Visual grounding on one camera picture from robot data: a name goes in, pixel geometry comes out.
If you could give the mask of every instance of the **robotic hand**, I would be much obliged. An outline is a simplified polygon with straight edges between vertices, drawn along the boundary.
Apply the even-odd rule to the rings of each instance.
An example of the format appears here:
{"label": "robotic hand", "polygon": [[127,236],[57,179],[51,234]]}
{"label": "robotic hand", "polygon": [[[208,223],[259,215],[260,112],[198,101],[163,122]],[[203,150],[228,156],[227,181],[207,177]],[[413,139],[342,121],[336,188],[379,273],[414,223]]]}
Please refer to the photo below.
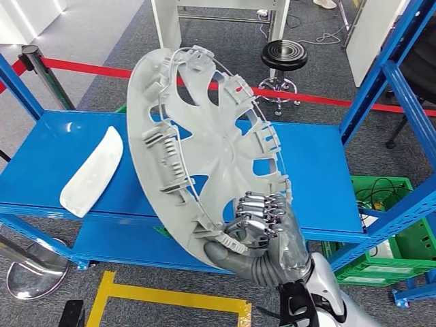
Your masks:
{"label": "robotic hand", "polygon": [[247,246],[243,254],[209,242],[214,264],[258,285],[278,287],[280,326],[377,327],[376,320],[341,291],[329,263],[309,254],[284,196],[247,192],[225,232]]}

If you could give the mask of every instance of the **chair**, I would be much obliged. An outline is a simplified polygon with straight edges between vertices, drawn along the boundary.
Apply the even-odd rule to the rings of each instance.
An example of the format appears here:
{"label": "chair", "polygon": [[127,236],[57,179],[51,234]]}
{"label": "chair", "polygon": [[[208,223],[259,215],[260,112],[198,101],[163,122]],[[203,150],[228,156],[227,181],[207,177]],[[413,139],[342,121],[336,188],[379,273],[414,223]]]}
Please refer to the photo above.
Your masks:
{"label": "chair", "polygon": [[[431,17],[427,26],[409,51],[400,69],[406,78],[418,101],[436,104],[436,17]],[[386,93],[387,97],[393,97],[392,91]],[[385,143],[388,149],[394,149],[395,139],[407,123],[407,117],[404,115],[401,121],[395,127],[391,138]]]}
{"label": "chair", "polygon": [[[284,72],[291,72],[303,67],[308,62],[306,49],[298,42],[289,40],[276,40],[269,42],[263,47],[261,54],[262,61],[266,66],[276,69],[276,77],[266,78],[259,85],[259,89],[271,89],[274,91],[287,91],[290,86],[296,93],[296,86],[287,78],[284,78]],[[283,103],[289,102],[289,99],[278,99],[263,97],[264,99],[277,104],[275,114],[282,114]],[[299,105],[299,101],[294,101],[295,105]]]}

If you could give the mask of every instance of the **stanchion base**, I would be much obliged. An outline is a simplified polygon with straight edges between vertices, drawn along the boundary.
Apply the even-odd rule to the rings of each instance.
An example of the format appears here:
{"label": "stanchion base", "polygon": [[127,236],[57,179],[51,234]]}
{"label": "stanchion base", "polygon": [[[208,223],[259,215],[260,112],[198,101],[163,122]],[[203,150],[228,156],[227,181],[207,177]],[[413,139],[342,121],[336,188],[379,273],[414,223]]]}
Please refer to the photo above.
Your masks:
{"label": "stanchion base", "polygon": [[51,294],[57,290],[68,271],[69,261],[67,259],[38,243],[32,243],[26,250],[50,266],[57,267],[57,271],[60,274],[40,272],[36,274],[14,262],[8,271],[6,285],[11,295],[19,300],[36,300]]}

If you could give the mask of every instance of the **stool legs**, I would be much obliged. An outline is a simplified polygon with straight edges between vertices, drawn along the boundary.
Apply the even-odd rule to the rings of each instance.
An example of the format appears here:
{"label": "stool legs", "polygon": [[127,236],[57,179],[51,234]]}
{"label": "stool legs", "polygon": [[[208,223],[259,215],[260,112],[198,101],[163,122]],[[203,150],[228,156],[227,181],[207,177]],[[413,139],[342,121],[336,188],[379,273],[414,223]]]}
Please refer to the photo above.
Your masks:
{"label": "stool legs", "polygon": [[[272,91],[288,91],[290,87],[293,89],[293,93],[297,92],[296,85],[295,85],[291,80],[284,78],[284,72],[282,70],[278,70],[276,77],[266,78],[260,82],[259,85],[259,89],[270,89]],[[281,99],[275,97],[263,97],[266,101],[272,102],[277,104],[277,110],[275,111],[276,116],[281,116],[282,114],[282,104],[291,101],[290,99]],[[294,101],[294,105],[299,106],[299,101]]]}

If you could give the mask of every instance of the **blue shelving unit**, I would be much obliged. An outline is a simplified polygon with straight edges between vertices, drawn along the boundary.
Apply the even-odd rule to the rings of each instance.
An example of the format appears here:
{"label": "blue shelving unit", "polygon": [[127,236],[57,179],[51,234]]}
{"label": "blue shelving unit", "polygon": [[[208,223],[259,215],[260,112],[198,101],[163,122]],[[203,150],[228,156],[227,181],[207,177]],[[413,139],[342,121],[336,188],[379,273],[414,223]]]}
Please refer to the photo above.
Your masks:
{"label": "blue shelving unit", "polygon": [[[334,270],[436,210],[436,175],[433,175],[386,213],[371,212],[381,219],[364,230],[344,153],[344,147],[389,82],[422,148],[436,165],[436,131],[398,69],[435,7],[434,0],[411,0],[340,125],[273,123],[282,143],[282,155],[293,183],[293,206],[302,233],[311,240],[348,243],[329,258]],[[161,223],[134,169],[124,114],[43,110],[1,55],[0,80],[36,121],[0,175],[3,224],[46,243],[79,269],[97,260],[225,273],[198,262],[152,228]],[[72,247],[17,217],[77,219],[60,205],[60,190],[109,126],[115,126],[122,137],[124,154],[106,190],[83,218]],[[316,197],[314,190],[320,183],[329,185],[330,192],[341,198],[341,206],[332,210],[327,197]]]}

